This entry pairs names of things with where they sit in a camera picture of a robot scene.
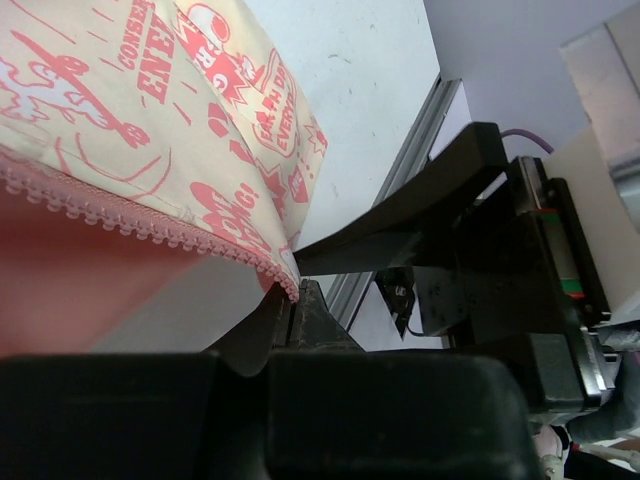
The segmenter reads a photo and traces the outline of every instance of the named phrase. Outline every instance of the cream fabric with red print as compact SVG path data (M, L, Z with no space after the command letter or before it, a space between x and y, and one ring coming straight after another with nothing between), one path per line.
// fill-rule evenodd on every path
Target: cream fabric with red print
M87 218L254 266L295 298L290 247L327 140L242 1L8 0L3 17L5 179L45 172L32 193L67 209L56 185L95 187L74 190Z

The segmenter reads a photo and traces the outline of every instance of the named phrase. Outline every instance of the white wall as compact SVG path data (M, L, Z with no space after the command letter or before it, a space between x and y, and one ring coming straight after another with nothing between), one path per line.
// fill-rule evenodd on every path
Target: white wall
M301 248L371 208L440 71L422 0L245 0L327 139Z
M462 78L476 121L532 130L560 147L586 117L559 47L636 0L424 0L445 78ZM540 155L524 139L509 156Z

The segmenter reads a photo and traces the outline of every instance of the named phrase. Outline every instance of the green stripe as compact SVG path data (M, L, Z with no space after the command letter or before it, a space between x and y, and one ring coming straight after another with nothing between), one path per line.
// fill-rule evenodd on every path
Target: green stripe
M542 221L547 223L561 223L560 215L557 213L543 213Z
M564 278L560 282L564 293L583 293L582 284L577 278Z

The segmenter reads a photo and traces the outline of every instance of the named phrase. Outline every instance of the black machine part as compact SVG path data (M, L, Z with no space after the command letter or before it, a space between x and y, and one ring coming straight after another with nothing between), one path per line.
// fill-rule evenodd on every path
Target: black machine part
M413 313L416 295L413 291L413 271L410 267L390 268L378 272L375 283L380 290L389 313L394 317L393 322L401 338L404 338L409 328L409 320Z
M610 318L567 184L548 180L539 159L516 158L506 181L464 212L439 253L449 260L414 266L428 334L468 320L481 343L514 331L563 333L567 310L586 327ZM578 290L564 291L566 283Z
M300 273L438 264L452 223L507 165L498 126L469 124L394 194L342 230L295 252Z
M0 384L3 479L542 478L519 387L480 357L40 356Z

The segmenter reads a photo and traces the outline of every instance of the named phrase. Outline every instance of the pink fabric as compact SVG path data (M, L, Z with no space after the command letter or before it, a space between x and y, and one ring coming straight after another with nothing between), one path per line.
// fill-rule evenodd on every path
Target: pink fabric
M0 188L0 355L78 352L203 259Z

